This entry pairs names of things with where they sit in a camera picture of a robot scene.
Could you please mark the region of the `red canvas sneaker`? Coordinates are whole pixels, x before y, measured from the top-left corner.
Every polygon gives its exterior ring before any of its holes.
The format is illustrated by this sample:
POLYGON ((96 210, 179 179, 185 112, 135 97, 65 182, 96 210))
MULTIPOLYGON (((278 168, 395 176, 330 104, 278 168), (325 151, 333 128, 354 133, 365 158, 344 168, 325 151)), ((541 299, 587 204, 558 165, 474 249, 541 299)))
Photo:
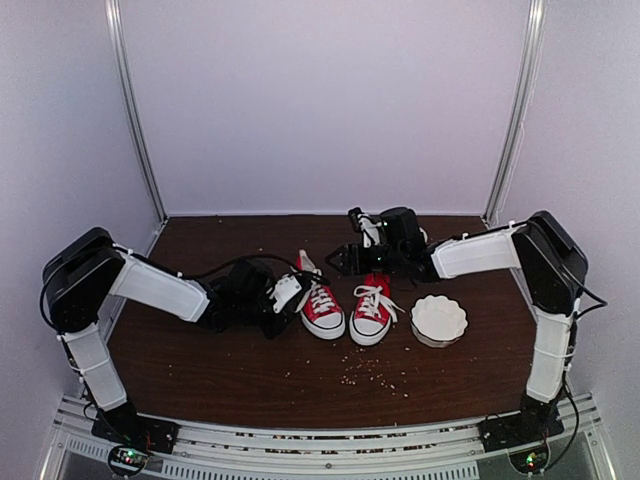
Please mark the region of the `red canvas sneaker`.
POLYGON ((351 339, 362 347, 381 342, 398 315, 405 310, 391 298, 390 277, 382 273, 367 274, 364 283, 355 287, 356 298, 348 329, 351 339))
POLYGON ((312 282, 301 310, 305 328, 315 337, 333 341, 340 338, 346 329, 344 310, 338 305, 328 285, 312 282))

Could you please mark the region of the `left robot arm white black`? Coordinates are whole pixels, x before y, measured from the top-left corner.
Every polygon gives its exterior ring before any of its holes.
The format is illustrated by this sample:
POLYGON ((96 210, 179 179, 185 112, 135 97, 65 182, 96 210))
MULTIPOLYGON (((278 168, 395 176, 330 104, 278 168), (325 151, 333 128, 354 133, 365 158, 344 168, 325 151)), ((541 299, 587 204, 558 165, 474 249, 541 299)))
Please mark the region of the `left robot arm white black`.
POLYGON ((98 420, 123 444, 144 424, 126 392, 98 326, 107 297, 131 300, 221 333, 237 324, 273 338, 299 313, 305 283, 275 276, 261 256, 234 259, 211 281, 152 263, 95 227, 50 260, 42 273, 40 314, 90 393, 98 420))

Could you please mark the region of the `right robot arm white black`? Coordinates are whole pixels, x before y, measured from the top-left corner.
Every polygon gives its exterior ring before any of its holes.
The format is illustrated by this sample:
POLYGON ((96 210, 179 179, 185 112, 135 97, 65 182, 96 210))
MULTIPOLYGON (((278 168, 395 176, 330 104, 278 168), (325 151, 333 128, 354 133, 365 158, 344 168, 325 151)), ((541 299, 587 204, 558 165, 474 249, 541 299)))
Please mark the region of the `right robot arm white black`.
POLYGON ((551 424, 552 410, 565 394, 574 355, 588 260, 548 211, 534 213, 480 233, 430 242, 416 213, 395 207, 369 215, 348 213, 362 239, 338 247, 326 263, 344 276, 403 273, 412 281, 435 283, 467 274, 519 269, 536 319, 530 376, 512 430, 519 440, 535 440, 551 424))

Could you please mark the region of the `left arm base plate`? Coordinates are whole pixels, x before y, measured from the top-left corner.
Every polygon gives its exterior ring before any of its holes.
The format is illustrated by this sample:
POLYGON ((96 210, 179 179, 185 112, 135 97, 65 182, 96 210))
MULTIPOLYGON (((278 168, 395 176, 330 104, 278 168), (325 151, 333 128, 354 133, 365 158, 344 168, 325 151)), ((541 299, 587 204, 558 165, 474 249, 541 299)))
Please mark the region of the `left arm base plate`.
POLYGON ((144 416, 119 420, 99 418, 91 428, 95 437, 141 451, 164 454, 173 452, 178 432, 177 423, 144 416))

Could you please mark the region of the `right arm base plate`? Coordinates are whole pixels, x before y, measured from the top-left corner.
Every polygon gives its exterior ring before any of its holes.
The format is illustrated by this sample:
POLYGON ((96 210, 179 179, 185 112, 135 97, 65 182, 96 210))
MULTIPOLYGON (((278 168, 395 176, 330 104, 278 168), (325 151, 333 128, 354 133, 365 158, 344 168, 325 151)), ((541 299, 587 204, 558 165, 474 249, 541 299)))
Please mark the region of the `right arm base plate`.
POLYGON ((544 424, 527 420, 521 413, 490 416, 478 424, 480 440, 485 452, 514 449, 530 443, 540 443, 565 431, 561 420, 544 424))

